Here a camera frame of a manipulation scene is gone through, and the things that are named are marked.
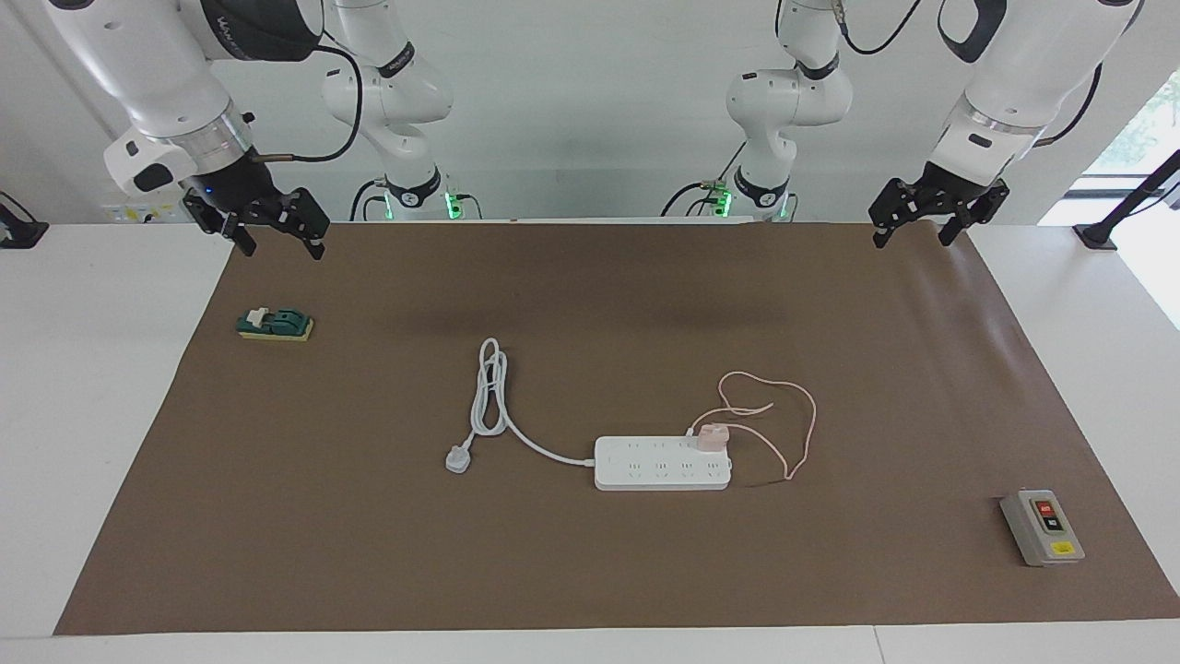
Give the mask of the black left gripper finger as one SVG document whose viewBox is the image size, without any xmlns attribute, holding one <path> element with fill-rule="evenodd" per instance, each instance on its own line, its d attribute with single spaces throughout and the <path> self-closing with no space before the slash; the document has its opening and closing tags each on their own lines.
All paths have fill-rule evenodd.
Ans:
<svg viewBox="0 0 1180 664">
<path fill-rule="evenodd" d="M 914 188 L 902 178 L 891 178 L 868 206 L 868 221 L 874 226 L 873 243 L 878 249 L 889 244 L 898 228 L 918 218 Z"/>
<path fill-rule="evenodd" d="M 974 202 L 956 200 L 948 223 L 940 226 L 940 231 L 938 232 L 940 245 L 952 245 L 955 239 L 962 232 L 966 232 L 974 224 L 986 224 L 994 219 L 999 206 L 1007 202 L 1008 193 L 1010 193 L 1010 189 L 1007 185 L 1007 180 L 995 180 L 986 189 L 986 192 L 981 193 Z"/>
</svg>

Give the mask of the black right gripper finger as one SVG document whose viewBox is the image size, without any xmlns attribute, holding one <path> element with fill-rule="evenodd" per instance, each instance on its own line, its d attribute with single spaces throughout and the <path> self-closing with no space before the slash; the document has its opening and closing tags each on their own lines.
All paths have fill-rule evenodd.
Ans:
<svg viewBox="0 0 1180 664">
<path fill-rule="evenodd" d="M 202 232 L 219 235 L 222 238 L 231 241 L 240 249 L 240 252 L 245 256 L 253 256 L 256 252 L 256 241 L 247 231 L 244 224 L 240 222 L 240 216 L 236 213 L 222 213 L 218 209 L 209 205 L 206 200 L 203 200 L 195 189 L 185 190 L 183 206 L 188 210 L 191 218 L 194 218 L 195 224 L 201 228 Z"/>
<path fill-rule="evenodd" d="M 330 219 L 313 197 L 312 190 L 299 188 L 291 193 L 282 195 L 281 211 L 281 231 L 299 239 L 312 259 L 322 259 L 322 239 L 330 228 Z"/>
</svg>

